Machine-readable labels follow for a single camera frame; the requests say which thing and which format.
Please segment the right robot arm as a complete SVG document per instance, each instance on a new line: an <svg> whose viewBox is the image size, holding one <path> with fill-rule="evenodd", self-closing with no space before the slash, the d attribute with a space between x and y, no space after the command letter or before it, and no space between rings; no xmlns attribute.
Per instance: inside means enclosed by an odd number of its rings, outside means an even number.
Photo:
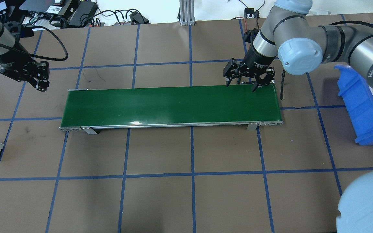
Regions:
<svg viewBox="0 0 373 233"><path fill-rule="evenodd" d="M373 89L373 24L341 21L311 27L311 0L277 0L242 62L231 59L223 70L226 86L253 78L253 91L269 85L278 58L286 71L303 75L329 62L345 62ZM355 179L343 192L336 217L338 233L373 233L373 172Z"/></svg>

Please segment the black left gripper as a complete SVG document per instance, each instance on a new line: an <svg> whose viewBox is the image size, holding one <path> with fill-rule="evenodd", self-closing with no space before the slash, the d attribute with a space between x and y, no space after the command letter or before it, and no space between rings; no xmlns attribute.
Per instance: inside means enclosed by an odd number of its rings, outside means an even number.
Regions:
<svg viewBox="0 0 373 233"><path fill-rule="evenodd" d="M50 85L50 69L46 61L36 62L34 59L26 58L1 64L0 74L17 82L29 83L40 92L47 91Z"/></svg>

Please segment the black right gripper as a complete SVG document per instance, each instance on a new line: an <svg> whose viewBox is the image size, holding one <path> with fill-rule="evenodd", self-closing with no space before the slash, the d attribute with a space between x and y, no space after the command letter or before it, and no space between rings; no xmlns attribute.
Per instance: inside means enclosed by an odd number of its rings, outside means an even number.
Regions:
<svg viewBox="0 0 373 233"><path fill-rule="evenodd" d="M249 67L244 62L238 62L231 58L223 69L223 76L226 79L225 86L229 87L232 80L241 77L251 78L252 81L244 84L252 84L254 93L261 86L268 86L274 80L275 70L273 67L258 68L257 66Z"/></svg>

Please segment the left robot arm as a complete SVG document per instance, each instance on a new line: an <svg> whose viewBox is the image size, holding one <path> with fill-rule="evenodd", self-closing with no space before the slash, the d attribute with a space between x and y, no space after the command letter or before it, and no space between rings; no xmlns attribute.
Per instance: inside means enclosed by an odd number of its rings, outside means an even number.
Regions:
<svg viewBox="0 0 373 233"><path fill-rule="evenodd" d="M40 92L49 87L49 64L36 62L8 28L0 22L0 74L29 83Z"/></svg>

